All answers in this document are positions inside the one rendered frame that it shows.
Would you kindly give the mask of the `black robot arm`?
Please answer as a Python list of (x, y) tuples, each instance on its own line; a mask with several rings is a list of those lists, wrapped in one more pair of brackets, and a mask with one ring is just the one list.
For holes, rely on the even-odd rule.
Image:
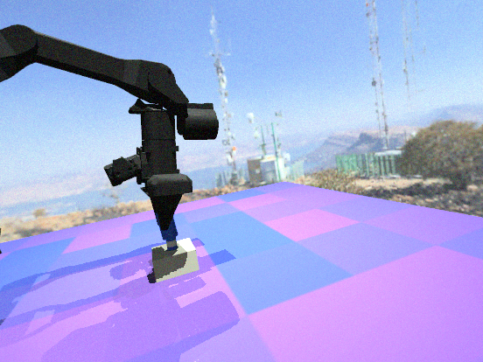
[[(119, 59), (21, 24), (0, 30), (0, 82), (33, 63), (106, 82), (136, 96), (129, 114), (141, 115), (142, 140), (176, 140), (175, 115), (178, 134), (185, 140), (214, 140), (218, 135), (213, 103), (189, 103), (163, 63)], [(112, 186), (140, 174), (151, 176), (146, 154), (139, 147), (135, 155), (114, 159), (103, 168)]]

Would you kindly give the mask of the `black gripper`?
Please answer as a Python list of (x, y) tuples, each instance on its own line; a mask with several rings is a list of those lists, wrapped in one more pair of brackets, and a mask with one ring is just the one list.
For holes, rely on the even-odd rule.
[[(167, 230), (184, 193), (193, 192), (193, 181), (177, 169), (176, 140), (142, 140), (150, 168), (150, 177), (136, 176), (140, 189), (150, 197), (153, 211), (158, 215), (161, 230)], [(156, 217), (157, 219), (157, 217)]]

